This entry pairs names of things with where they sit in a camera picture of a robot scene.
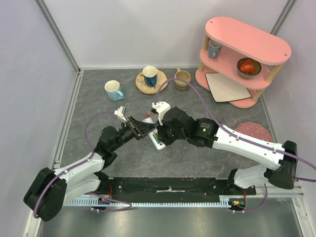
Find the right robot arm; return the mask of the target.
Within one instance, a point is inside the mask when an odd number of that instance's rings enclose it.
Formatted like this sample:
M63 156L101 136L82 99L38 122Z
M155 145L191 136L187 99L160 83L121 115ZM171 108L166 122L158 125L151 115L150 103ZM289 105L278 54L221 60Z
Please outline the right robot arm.
M158 109L158 136L165 145L185 140L197 147L229 151L258 162L246 169L231 170L226 182L227 191L238 194L254 185L270 183L278 188L294 188L297 145L292 141L272 143L240 134L216 124L209 118L193 119L176 107Z

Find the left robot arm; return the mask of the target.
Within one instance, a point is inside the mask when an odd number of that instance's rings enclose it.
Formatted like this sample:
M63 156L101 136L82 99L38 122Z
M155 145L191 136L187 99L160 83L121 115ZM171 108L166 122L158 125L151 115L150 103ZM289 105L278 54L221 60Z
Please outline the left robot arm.
M33 211L34 218L49 221L64 204L89 192L104 194L108 190L107 175L102 170L116 159L116 150L131 139L140 140L155 130L156 123L128 117L123 127L105 127L92 151L84 158L62 168L48 167L39 171L23 202Z

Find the green battery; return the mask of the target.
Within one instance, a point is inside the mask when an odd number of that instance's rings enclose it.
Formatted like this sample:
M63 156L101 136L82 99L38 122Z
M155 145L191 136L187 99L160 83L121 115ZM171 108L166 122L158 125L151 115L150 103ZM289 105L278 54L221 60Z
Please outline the green battery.
M158 135L157 135L156 133L153 134L153 137L155 138L156 142L157 142L158 144L160 144L160 140L159 140Z

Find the white remote control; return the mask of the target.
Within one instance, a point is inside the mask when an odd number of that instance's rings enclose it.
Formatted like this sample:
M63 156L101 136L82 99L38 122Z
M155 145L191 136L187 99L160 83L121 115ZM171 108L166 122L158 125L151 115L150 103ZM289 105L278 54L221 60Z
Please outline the white remote control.
M143 122L154 124L154 121L150 117L144 119ZM148 135L157 150L162 150L166 147L166 145L158 138L158 130L156 128L153 129Z

